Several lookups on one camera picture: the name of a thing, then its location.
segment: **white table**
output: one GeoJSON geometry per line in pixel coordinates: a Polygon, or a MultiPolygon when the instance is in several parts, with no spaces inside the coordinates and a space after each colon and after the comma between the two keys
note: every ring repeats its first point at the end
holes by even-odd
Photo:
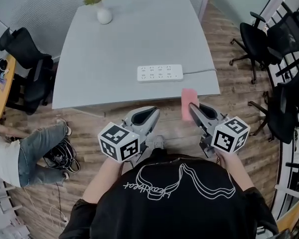
{"type": "Polygon", "coordinates": [[[184,75],[181,82],[139,83],[140,65],[181,64],[183,72],[214,68],[189,0],[104,0],[113,21],[101,25],[92,5],[78,8],[62,49],[53,109],[219,94],[215,71],[184,75]]]}

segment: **white cable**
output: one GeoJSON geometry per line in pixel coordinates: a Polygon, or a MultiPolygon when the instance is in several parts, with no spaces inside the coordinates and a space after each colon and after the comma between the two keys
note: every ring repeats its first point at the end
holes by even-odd
{"type": "MultiPolygon", "coordinates": [[[[52,226],[54,226],[54,221],[53,221],[53,218],[52,218],[52,215],[51,215],[51,210],[52,210],[52,208],[54,208],[54,209],[56,209],[56,210],[58,210],[62,215],[63,215],[63,220],[62,220],[62,222],[64,223],[64,224],[68,224],[68,218],[64,215],[64,213],[62,212],[62,211],[60,211],[58,208],[56,208],[56,207],[54,207],[54,206],[51,206],[50,207],[50,211],[49,211],[49,213],[50,213],[50,218],[51,218],[51,220],[52,220],[52,226]]],[[[64,229],[61,227],[61,220],[59,221],[59,228],[63,231],[64,229]]]]}
{"type": "MultiPolygon", "coordinates": [[[[26,192],[26,194],[28,195],[29,200],[30,200],[30,202],[32,203],[33,207],[35,208],[37,214],[39,215],[39,217],[41,218],[41,220],[44,222],[43,217],[39,214],[39,210],[35,207],[35,205],[34,205],[32,199],[31,199],[29,193],[25,190],[25,188],[23,188],[23,189],[24,189],[24,191],[26,192]]],[[[52,218],[52,215],[51,215],[51,209],[52,209],[52,208],[57,209],[57,210],[63,215],[63,220],[62,220],[62,222],[63,222],[64,224],[68,224],[69,220],[68,220],[68,218],[64,215],[64,213],[63,213],[62,211],[60,211],[58,208],[56,208],[56,207],[54,207],[54,206],[51,206],[51,207],[50,207],[50,218],[51,218],[51,220],[52,220],[52,226],[54,226],[54,221],[53,221],[53,218],[52,218]]],[[[60,229],[61,229],[62,231],[64,230],[64,229],[61,227],[61,220],[60,220],[60,222],[59,222],[59,227],[60,227],[60,229]]]]}
{"type": "MultiPolygon", "coordinates": [[[[3,60],[3,59],[0,59],[0,62],[1,62],[2,60],[3,60]]],[[[4,70],[1,69],[1,66],[0,66],[0,70],[3,71],[3,72],[5,71],[5,69],[4,69],[4,70]]]]}
{"type": "Polygon", "coordinates": [[[28,197],[29,197],[29,199],[30,199],[30,202],[32,203],[32,205],[33,205],[33,207],[35,208],[36,212],[39,214],[39,211],[38,211],[38,209],[35,207],[35,205],[34,205],[32,199],[31,199],[29,193],[25,190],[25,188],[23,188],[23,189],[24,189],[24,191],[26,192],[26,194],[28,195],[28,197]]]}
{"type": "Polygon", "coordinates": [[[195,71],[195,72],[189,72],[189,73],[183,73],[185,74],[197,74],[197,73],[203,73],[203,72],[208,72],[208,71],[215,71],[217,72],[217,70],[215,68],[211,68],[211,69],[204,69],[204,70],[200,70],[200,71],[195,71]]]}

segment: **power outlet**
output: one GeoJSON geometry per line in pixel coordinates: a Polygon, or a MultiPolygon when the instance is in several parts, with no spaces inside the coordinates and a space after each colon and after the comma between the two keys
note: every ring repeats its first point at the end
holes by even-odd
{"type": "Polygon", "coordinates": [[[183,68],[181,65],[139,66],[137,79],[141,83],[182,81],[183,68]]]}

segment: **sneaker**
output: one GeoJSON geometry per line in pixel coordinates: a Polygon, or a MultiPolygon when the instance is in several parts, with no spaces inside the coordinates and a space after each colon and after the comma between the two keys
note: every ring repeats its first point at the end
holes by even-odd
{"type": "Polygon", "coordinates": [[[69,174],[67,172],[63,173],[64,180],[68,180],[70,178],[69,174]]]}
{"type": "Polygon", "coordinates": [[[67,129],[67,132],[66,132],[66,135],[67,135],[67,136],[71,135],[71,133],[72,133],[72,129],[69,128],[69,126],[68,126],[68,124],[66,123],[65,119],[57,119],[56,122],[58,122],[58,123],[65,123],[66,126],[67,126],[67,128],[68,128],[68,129],[67,129]]]}
{"type": "Polygon", "coordinates": [[[154,149],[165,149],[165,139],[162,135],[158,135],[154,139],[154,149]]]}

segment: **white vase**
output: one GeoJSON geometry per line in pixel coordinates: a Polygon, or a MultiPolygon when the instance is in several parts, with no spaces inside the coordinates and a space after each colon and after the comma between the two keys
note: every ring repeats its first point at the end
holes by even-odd
{"type": "Polygon", "coordinates": [[[108,24],[112,21],[112,13],[104,7],[102,1],[95,4],[97,18],[100,24],[108,24]]]}

